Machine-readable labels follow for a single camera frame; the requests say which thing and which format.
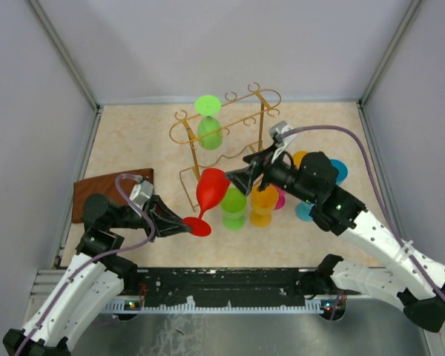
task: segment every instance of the gold metal rack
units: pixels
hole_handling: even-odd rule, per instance
[[[263,134],[263,129],[264,129],[264,114],[267,113],[268,116],[272,116],[272,117],[280,114],[280,111],[278,109],[276,109],[276,107],[282,101],[282,96],[276,90],[273,90],[273,89],[260,89],[260,85],[256,82],[254,83],[254,85],[256,86],[256,89],[252,88],[252,84],[247,86],[247,89],[250,92],[250,94],[247,94],[245,96],[238,97],[237,94],[233,91],[230,93],[226,93],[224,95],[224,98],[227,100],[227,102],[224,102],[221,105],[221,110],[227,105],[234,104],[235,102],[240,102],[241,100],[250,98],[252,96],[256,96],[260,101],[260,110],[258,112],[248,115],[246,117],[243,117],[242,119],[238,119],[236,121],[230,122],[229,124],[221,126],[217,130],[208,132],[202,136],[196,136],[190,126],[191,120],[194,120],[202,115],[196,114],[196,115],[188,117],[188,112],[186,112],[184,110],[180,110],[175,113],[175,119],[177,119],[178,122],[176,122],[175,124],[173,124],[171,126],[169,135],[170,135],[170,139],[175,143],[178,143],[180,145],[186,145],[186,144],[190,145],[191,155],[193,157],[194,165],[181,170],[179,172],[179,180],[183,186],[183,189],[185,190],[186,197],[188,198],[188,201],[190,202],[191,207],[193,208],[194,212],[196,212],[196,207],[198,206],[198,204],[193,204],[193,201],[191,200],[190,195],[188,193],[188,189],[186,188],[185,183],[183,182],[182,174],[186,171],[192,170],[195,178],[199,181],[200,177],[201,177],[200,168],[214,167],[223,157],[227,158],[227,159],[236,158],[240,154],[242,154],[242,152],[244,152],[244,150],[246,148],[249,148],[253,153],[255,153],[256,149],[254,148],[254,146],[256,144],[257,144],[257,151],[262,150],[262,145],[263,145],[262,134]],[[275,93],[278,98],[277,102],[273,105],[269,104],[267,99],[264,98],[264,96],[262,95],[263,92]],[[259,119],[259,139],[257,141],[245,145],[244,148],[235,156],[227,156],[225,154],[221,154],[218,157],[218,159],[216,159],[216,161],[213,162],[211,165],[200,165],[198,163],[197,149],[195,147],[195,142],[198,142],[202,138],[209,136],[211,134],[215,134],[215,133],[217,133],[220,136],[223,136],[223,130],[226,132],[226,135],[229,135],[231,132],[231,130],[229,128],[231,126],[234,126],[239,123],[243,123],[245,126],[256,125],[257,124],[257,116]],[[175,129],[175,127],[178,125],[184,126],[184,129],[186,130],[186,133],[188,135],[188,141],[178,141],[177,139],[173,138],[173,135],[172,135],[173,129]]]

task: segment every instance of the pink cup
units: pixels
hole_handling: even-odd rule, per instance
[[[275,189],[277,189],[277,192],[279,194],[279,200],[277,201],[277,204],[275,205],[275,210],[279,210],[279,209],[283,208],[283,206],[285,205],[285,194],[287,194],[287,193],[278,187],[275,187]]]

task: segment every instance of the gray floor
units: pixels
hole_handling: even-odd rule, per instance
[[[140,315],[91,326],[73,356],[430,355],[423,333],[381,302],[352,300],[343,319],[317,315]]]

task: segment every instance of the metal frame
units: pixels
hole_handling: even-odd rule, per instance
[[[68,69],[68,72],[76,83],[79,91],[86,98],[89,105],[94,109],[95,116],[93,118],[92,125],[90,126],[90,132],[88,136],[88,142],[82,152],[79,169],[76,172],[76,178],[81,179],[84,174],[86,167],[88,165],[88,160],[90,157],[90,153],[92,151],[93,141],[95,139],[97,128],[99,126],[99,122],[102,116],[102,110],[100,108],[99,103],[96,101],[95,96],[93,95],[93,91],[90,88],[90,85],[86,81],[82,71],[80,70],[77,63],[73,60],[70,51],[66,47],[65,43],[62,41],[59,34],[56,32],[55,27],[49,20],[46,12],[44,11],[42,5],[39,0],[25,0],[27,4],[30,6],[30,10],[36,17],[37,22],[42,26],[44,32],[50,40],[50,43],[55,48],[58,56],[63,62],[63,65]],[[383,199],[387,205],[387,209],[389,214],[393,217],[394,224],[399,228],[400,233],[404,235],[404,229],[401,224],[401,220],[398,218],[398,208],[395,204],[395,199],[392,195],[392,190],[390,188],[389,179],[385,175],[385,171],[383,169],[383,160],[380,156],[380,151],[378,144],[376,143],[375,133],[372,128],[372,123],[369,120],[369,115],[366,112],[366,105],[369,103],[369,100],[372,97],[372,94],[375,92],[378,83],[382,79],[384,73],[389,67],[389,63],[391,62],[393,56],[397,52],[399,48],[399,44],[402,39],[406,35],[408,29],[411,24],[414,22],[416,16],[419,14],[421,9],[421,5],[423,4],[423,0],[412,0],[405,16],[403,17],[402,22],[400,23],[394,37],[392,38],[386,52],[381,59],[375,74],[371,78],[365,92],[362,97],[359,99],[357,103],[358,112],[360,115],[360,120],[363,124],[363,129],[366,135],[366,139],[369,146],[369,151],[372,155],[372,161],[375,166],[375,171],[378,175],[380,190],[383,195]],[[60,238],[57,242],[59,244],[59,249],[64,248],[67,233],[70,229],[70,213],[72,207],[72,199],[70,198],[69,202],[67,202],[67,213],[63,217],[62,221],[59,223],[59,230],[61,232]],[[60,253],[58,253],[58,257],[55,259],[56,262],[59,261]],[[40,270],[36,275],[36,280],[33,284],[33,289],[31,291],[29,303],[27,306],[27,310],[25,313],[25,320],[29,319],[43,304],[45,299],[50,293],[50,290],[54,288],[59,278],[62,276],[64,272],[62,270]],[[429,347],[429,350],[432,355],[445,356],[445,340],[440,334],[433,334],[429,332],[424,332],[426,343]]]

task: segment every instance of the blue cup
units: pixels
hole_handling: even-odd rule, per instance
[[[297,218],[302,221],[312,221],[313,218],[309,215],[310,210],[313,208],[313,204],[307,202],[299,202],[295,207],[295,214]]]
[[[338,159],[330,159],[329,161],[332,163],[332,166],[338,170],[336,184],[341,184],[348,176],[348,167]]]

